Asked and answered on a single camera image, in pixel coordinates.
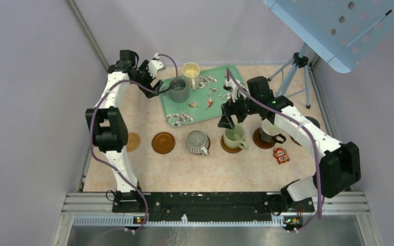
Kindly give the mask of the light green mug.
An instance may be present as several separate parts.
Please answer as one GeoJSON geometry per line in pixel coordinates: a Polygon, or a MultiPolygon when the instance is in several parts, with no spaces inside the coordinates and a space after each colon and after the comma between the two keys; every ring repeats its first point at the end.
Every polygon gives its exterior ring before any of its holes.
{"type": "Polygon", "coordinates": [[[245,141],[245,131],[240,125],[233,129],[225,129],[223,140],[225,145],[230,149],[248,149],[249,144],[245,141]]]}

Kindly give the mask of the dark brown wooden coaster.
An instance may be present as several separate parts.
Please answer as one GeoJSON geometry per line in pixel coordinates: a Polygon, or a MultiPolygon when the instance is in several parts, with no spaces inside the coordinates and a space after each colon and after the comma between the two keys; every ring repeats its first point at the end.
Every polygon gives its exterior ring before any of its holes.
{"type": "Polygon", "coordinates": [[[221,137],[221,147],[224,151],[230,154],[236,154],[243,150],[242,142],[244,138],[241,137],[239,140],[232,140],[227,138],[226,136],[221,137]]]}
{"type": "Polygon", "coordinates": [[[211,146],[210,138],[209,138],[208,135],[206,135],[206,142],[205,142],[204,146],[202,147],[202,151],[203,151],[202,153],[203,153],[205,156],[208,156],[208,155],[209,155],[210,146],[211,146]]]}
{"type": "Polygon", "coordinates": [[[296,144],[296,145],[298,145],[298,146],[303,146],[302,144],[300,144],[297,140],[295,140],[295,138],[292,136],[292,135],[289,135],[290,136],[290,139],[296,144]]]}
{"type": "Polygon", "coordinates": [[[158,154],[168,154],[175,147],[175,138],[169,132],[160,132],[154,135],[151,145],[153,150],[158,154]]]}
{"type": "Polygon", "coordinates": [[[260,135],[260,128],[257,128],[254,133],[253,133],[253,142],[254,144],[260,148],[260,149],[271,149],[275,146],[276,142],[272,141],[272,142],[265,142],[261,139],[261,135],[260,135]]]}

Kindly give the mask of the plain grey mug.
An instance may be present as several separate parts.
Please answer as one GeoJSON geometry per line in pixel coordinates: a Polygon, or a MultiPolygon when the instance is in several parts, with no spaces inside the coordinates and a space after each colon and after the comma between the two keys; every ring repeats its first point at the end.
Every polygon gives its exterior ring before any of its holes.
{"type": "Polygon", "coordinates": [[[189,98],[189,88],[184,79],[178,78],[169,83],[171,89],[169,90],[169,98],[175,103],[183,103],[189,98]]]}

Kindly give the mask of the ribbed grey mug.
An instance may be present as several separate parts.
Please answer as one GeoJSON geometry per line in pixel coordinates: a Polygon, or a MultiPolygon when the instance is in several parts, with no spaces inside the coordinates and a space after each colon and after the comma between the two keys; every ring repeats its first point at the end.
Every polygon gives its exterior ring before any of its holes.
{"type": "Polygon", "coordinates": [[[200,130],[193,130],[186,137],[187,150],[194,155],[204,155],[202,147],[206,142],[206,134],[200,130]]]}

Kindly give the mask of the black mug white inside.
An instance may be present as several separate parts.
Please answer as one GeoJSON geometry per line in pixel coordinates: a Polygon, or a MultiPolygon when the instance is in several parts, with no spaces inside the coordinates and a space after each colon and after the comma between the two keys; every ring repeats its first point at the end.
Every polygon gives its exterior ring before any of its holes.
{"type": "Polygon", "coordinates": [[[262,121],[260,127],[260,138],[263,142],[272,144],[283,144],[287,138],[282,134],[282,129],[275,126],[269,120],[262,121]]]}

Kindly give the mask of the light tan wooden coaster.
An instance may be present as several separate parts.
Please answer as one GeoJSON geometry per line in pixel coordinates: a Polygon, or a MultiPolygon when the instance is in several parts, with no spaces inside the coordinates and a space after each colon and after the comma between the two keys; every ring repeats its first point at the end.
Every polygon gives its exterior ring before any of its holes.
{"type": "Polygon", "coordinates": [[[135,151],[141,143],[141,138],[137,133],[130,132],[128,134],[128,143],[126,145],[127,152],[135,151]]]}

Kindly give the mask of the pale yellow mug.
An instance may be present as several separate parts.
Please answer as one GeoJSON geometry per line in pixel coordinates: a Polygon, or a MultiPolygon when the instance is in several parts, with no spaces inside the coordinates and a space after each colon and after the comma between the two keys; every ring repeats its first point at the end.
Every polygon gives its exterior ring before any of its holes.
{"type": "Polygon", "coordinates": [[[196,90],[197,85],[201,81],[201,70],[200,66],[194,62],[188,62],[182,67],[182,74],[187,86],[191,90],[196,90]]]}

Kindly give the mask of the dark green mug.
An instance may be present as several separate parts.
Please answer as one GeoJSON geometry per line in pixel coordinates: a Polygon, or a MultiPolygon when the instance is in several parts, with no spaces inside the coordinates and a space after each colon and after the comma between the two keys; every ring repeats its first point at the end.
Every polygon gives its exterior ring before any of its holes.
{"type": "Polygon", "coordinates": [[[314,117],[311,117],[311,116],[306,116],[306,118],[310,121],[310,122],[312,122],[317,128],[321,128],[321,125],[320,125],[320,123],[319,123],[319,121],[316,119],[316,118],[314,118],[314,117]]]}

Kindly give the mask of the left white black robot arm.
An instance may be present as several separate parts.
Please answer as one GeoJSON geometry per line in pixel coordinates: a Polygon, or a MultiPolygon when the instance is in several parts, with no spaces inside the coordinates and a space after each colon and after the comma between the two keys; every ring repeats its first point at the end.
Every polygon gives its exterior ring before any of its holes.
{"type": "Polygon", "coordinates": [[[124,200],[125,206],[132,212],[142,209],[144,198],[137,193],[139,182],[128,158],[129,132],[120,108],[131,84],[136,85],[146,98],[158,96],[163,82],[152,82],[165,68],[159,53],[141,63],[136,52],[121,50],[118,61],[108,68],[106,85],[99,101],[85,112],[90,146],[97,147],[104,154],[105,163],[114,172],[114,200],[124,200]]]}

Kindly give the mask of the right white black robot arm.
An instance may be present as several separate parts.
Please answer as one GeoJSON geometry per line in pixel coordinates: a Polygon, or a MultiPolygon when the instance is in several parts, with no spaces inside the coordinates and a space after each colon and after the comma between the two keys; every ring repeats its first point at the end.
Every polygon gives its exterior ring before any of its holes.
{"type": "Polygon", "coordinates": [[[327,135],[303,116],[287,97],[275,97],[265,77],[249,79],[244,89],[232,76],[228,76],[224,88],[231,92],[232,97],[221,105],[220,128],[233,129],[232,116],[242,123],[248,115],[257,114],[292,136],[315,158],[314,175],[282,188],[280,204],[284,210],[294,211],[301,205],[301,200],[316,194],[333,198],[361,179],[358,146],[351,141],[342,143],[327,135]]]}

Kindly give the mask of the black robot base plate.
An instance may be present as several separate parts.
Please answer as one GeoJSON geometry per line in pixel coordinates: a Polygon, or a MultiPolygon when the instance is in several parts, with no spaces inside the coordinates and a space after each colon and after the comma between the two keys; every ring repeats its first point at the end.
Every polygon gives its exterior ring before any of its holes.
{"type": "Polygon", "coordinates": [[[136,200],[113,200],[114,213],[148,214],[149,222],[270,221],[282,213],[314,212],[311,198],[294,202],[279,192],[151,192],[136,200]]]}

